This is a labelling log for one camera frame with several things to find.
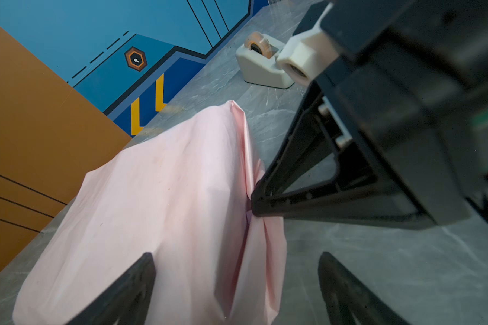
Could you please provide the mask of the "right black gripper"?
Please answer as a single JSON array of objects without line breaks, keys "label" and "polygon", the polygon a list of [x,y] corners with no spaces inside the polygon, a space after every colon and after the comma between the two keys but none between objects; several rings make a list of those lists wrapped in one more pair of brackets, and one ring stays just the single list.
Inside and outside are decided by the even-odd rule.
[{"label": "right black gripper", "polygon": [[488,1],[337,1],[343,109],[437,224],[488,223]]}]

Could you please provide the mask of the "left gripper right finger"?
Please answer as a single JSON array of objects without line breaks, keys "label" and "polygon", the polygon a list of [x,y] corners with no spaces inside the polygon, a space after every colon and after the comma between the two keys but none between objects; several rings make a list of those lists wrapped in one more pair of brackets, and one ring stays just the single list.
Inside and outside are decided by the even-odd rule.
[{"label": "left gripper right finger", "polygon": [[331,324],[409,324],[328,252],[319,258],[318,277]]}]

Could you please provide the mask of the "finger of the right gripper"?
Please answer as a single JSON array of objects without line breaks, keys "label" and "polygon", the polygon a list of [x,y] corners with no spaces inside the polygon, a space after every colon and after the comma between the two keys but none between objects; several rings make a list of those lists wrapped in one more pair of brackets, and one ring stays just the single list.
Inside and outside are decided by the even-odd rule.
[{"label": "finger of the right gripper", "polygon": [[406,230],[435,226],[388,163],[353,126],[323,113],[329,87],[310,84],[252,194],[257,217]]}]

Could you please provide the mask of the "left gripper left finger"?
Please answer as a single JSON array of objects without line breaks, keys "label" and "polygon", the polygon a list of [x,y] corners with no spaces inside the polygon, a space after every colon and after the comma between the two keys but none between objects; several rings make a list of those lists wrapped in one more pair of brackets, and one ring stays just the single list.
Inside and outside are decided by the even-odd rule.
[{"label": "left gripper left finger", "polygon": [[152,254],[144,253],[69,324],[144,324],[156,274]]}]

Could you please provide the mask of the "purple wrapping paper sheet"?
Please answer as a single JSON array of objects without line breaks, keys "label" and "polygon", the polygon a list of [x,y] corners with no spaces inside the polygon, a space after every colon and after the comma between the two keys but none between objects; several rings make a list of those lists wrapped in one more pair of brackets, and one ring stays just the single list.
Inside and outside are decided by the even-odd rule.
[{"label": "purple wrapping paper sheet", "polygon": [[147,324],[271,324],[285,277],[280,217],[256,217],[264,175],[244,111],[210,106],[86,174],[16,298],[15,324],[65,324],[143,254]]}]

